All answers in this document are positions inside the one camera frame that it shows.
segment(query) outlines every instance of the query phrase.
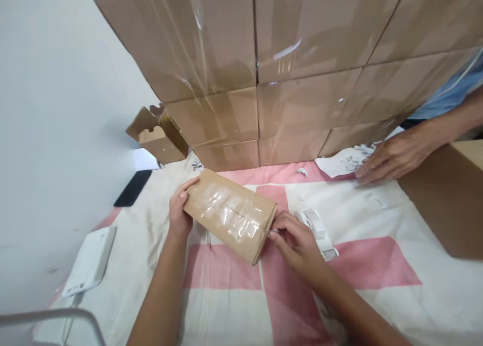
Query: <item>hand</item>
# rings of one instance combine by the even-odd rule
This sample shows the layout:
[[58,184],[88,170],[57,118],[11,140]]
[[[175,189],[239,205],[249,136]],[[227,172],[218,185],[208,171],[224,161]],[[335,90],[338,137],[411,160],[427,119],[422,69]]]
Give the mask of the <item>hand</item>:
[[356,172],[359,184],[399,179],[416,169],[437,148],[444,136],[433,123],[423,122],[379,144],[374,154]]
[[188,199],[186,190],[200,180],[199,177],[192,178],[182,184],[170,199],[170,227],[168,235],[176,238],[187,239],[193,228],[193,218],[183,211],[183,206]]
[[274,220],[272,229],[283,234],[290,233],[297,244],[289,246],[284,238],[276,232],[268,237],[273,241],[287,263],[311,286],[314,287],[315,276],[327,266],[317,245],[312,230],[301,223],[287,211],[281,212]]

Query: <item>person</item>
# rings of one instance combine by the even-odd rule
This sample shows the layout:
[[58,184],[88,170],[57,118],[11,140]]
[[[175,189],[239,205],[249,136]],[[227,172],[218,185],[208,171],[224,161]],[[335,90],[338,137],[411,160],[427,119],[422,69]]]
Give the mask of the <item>person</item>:
[[399,179],[431,153],[483,125],[483,49],[382,142],[356,172],[359,184]]
[[[169,229],[151,284],[134,323],[128,346],[175,345],[181,319],[183,273],[188,235],[193,219],[183,211],[187,189],[193,178],[176,190],[170,199]],[[356,291],[326,264],[312,231],[284,211],[274,220],[269,239],[287,263],[302,277],[361,344],[410,345]],[[296,241],[290,246],[281,234]]]

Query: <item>pink stripe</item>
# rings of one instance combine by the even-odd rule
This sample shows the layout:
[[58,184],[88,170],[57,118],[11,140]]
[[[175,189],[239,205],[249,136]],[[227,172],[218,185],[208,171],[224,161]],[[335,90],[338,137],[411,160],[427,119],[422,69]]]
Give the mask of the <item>pink stripe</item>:
[[[276,201],[279,211],[288,210],[284,186],[260,186],[257,187],[257,193]],[[292,271],[269,240],[261,262],[273,344],[332,344],[317,310],[312,290]]]
[[283,210],[288,210],[288,199],[285,186],[279,185],[261,185],[257,187],[257,194],[261,194],[278,203],[277,215]]
[[422,284],[390,236],[354,240],[334,246],[340,256],[329,265],[357,289]]
[[[308,176],[297,172],[298,169],[304,168]],[[285,165],[262,166],[248,170],[225,171],[219,172],[220,175],[240,184],[301,184],[313,183],[321,181],[340,181],[353,179],[354,174],[340,175],[331,178],[325,172],[322,172],[315,161],[298,162]]]
[[260,272],[226,245],[192,245],[185,288],[261,290]]
[[108,226],[111,226],[112,223],[114,223],[114,220],[116,220],[117,216],[121,212],[122,208],[112,208],[111,212],[109,215],[102,221],[100,222],[94,229],[93,231],[102,229],[102,228],[107,228]]

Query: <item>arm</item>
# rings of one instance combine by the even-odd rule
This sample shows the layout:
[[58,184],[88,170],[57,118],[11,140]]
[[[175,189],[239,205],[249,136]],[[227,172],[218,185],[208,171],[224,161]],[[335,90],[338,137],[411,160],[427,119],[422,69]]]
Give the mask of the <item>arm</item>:
[[356,172],[359,183],[399,179],[433,151],[483,124],[483,86],[444,115],[426,120],[380,144]]
[[326,264],[309,227],[289,213],[282,212],[275,219],[272,228],[293,235],[297,241],[295,247],[290,247],[275,232],[270,232],[269,238],[295,272],[335,312],[355,340],[375,346],[410,345]]
[[183,212],[183,205],[188,198],[186,189],[198,180],[193,178],[181,185],[170,199],[168,235],[127,346],[176,344],[186,243],[193,227],[193,218]]

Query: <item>torn paper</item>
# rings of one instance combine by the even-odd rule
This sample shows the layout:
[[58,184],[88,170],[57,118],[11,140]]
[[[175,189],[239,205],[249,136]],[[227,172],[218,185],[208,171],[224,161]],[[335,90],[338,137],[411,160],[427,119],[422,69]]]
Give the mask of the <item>torn paper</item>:
[[331,178],[338,175],[351,174],[356,172],[364,164],[364,160],[370,157],[380,142],[372,145],[362,144],[344,149],[332,157],[315,159],[318,168]]
[[306,178],[308,178],[307,170],[305,170],[303,167],[301,167],[299,170],[297,170],[298,173],[304,174]]
[[156,158],[145,148],[133,150],[131,152],[136,171],[156,170],[162,168]]
[[199,169],[201,172],[203,171],[203,169],[205,169],[205,167],[203,166],[200,160],[194,160],[191,166],[193,167],[193,171],[195,171],[196,169]]

